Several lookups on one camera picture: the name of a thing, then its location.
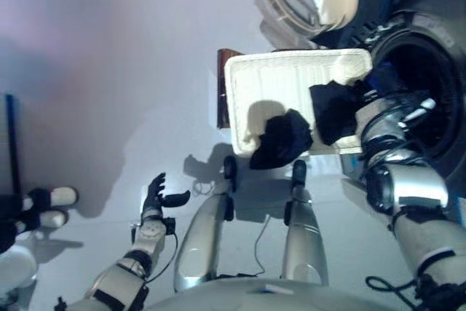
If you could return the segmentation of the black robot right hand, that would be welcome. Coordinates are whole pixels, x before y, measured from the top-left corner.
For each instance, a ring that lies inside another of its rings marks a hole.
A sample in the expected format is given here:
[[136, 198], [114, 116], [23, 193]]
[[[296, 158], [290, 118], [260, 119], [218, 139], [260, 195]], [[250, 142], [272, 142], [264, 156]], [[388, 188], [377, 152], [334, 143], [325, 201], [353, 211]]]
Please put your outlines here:
[[436, 107], [436, 102], [432, 98], [427, 98], [420, 102], [413, 111], [401, 118], [401, 122], [404, 124], [421, 122], [425, 119], [430, 112]]

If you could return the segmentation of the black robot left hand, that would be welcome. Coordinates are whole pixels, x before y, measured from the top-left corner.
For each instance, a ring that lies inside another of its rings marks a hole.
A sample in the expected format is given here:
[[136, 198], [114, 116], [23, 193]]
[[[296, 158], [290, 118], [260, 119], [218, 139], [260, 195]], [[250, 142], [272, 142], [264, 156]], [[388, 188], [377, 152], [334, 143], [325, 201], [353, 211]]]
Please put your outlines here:
[[163, 217], [163, 208], [178, 208], [185, 205], [191, 192], [186, 190], [180, 194], [163, 195], [165, 190], [166, 173], [160, 173], [148, 186], [146, 198], [143, 202], [141, 218], [144, 220], [149, 216]]

